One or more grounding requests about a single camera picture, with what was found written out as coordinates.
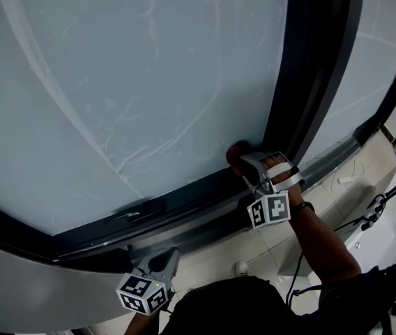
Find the person's right hand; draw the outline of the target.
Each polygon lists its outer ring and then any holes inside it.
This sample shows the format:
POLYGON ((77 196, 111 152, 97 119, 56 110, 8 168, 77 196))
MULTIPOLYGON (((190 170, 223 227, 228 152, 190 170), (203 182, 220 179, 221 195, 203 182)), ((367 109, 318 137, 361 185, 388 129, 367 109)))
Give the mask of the person's right hand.
POLYGON ((266 179, 275 193, 300 186, 304 182, 299 169, 290 163, 282 154, 270 155, 264 159, 267 165, 266 179))

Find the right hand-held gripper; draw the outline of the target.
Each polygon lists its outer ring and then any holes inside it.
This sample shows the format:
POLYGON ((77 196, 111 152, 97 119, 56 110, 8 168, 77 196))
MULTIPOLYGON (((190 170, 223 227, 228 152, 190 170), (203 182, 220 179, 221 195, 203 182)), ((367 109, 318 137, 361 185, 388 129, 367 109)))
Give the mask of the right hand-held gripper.
POLYGON ((282 223, 291 218, 289 190, 275 193, 270 184, 267 168, 262 164, 263 159, 278 154, 282 153, 258 151, 241 156, 244 165, 248 165, 243 180, 255 198, 255 201, 247 207, 252 227, 255 229, 282 223))

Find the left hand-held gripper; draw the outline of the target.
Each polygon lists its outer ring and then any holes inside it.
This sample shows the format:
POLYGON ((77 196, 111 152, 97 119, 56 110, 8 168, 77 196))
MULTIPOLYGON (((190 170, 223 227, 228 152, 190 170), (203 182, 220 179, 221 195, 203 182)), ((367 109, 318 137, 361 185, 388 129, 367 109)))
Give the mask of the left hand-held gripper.
POLYGON ((180 253, 170 247, 141 259, 137 268, 125 273, 116 293, 124 308, 142 315, 154 315, 172 300, 172 279, 175 277, 180 253), (155 272, 150 269, 164 269, 155 272))

